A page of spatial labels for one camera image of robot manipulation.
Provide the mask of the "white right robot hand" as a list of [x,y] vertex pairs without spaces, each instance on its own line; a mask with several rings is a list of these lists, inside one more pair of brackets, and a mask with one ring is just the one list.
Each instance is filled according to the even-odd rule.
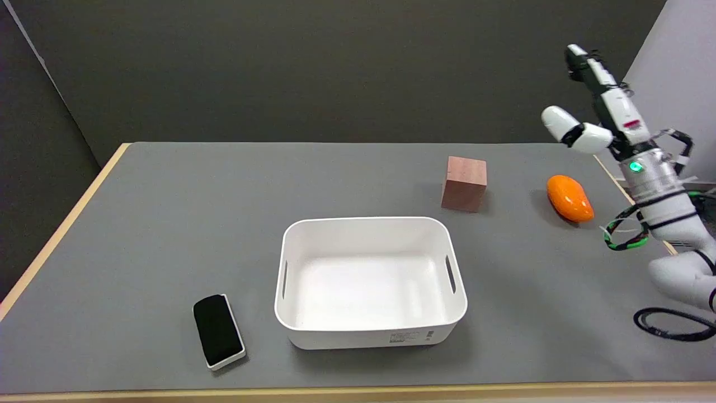
[[570,79],[586,85],[591,94],[599,122],[580,122],[561,107],[547,107],[540,119],[553,138],[584,154],[608,149],[617,161],[657,148],[627,89],[612,76],[601,57],[578,44],[567,46],[564,55]]

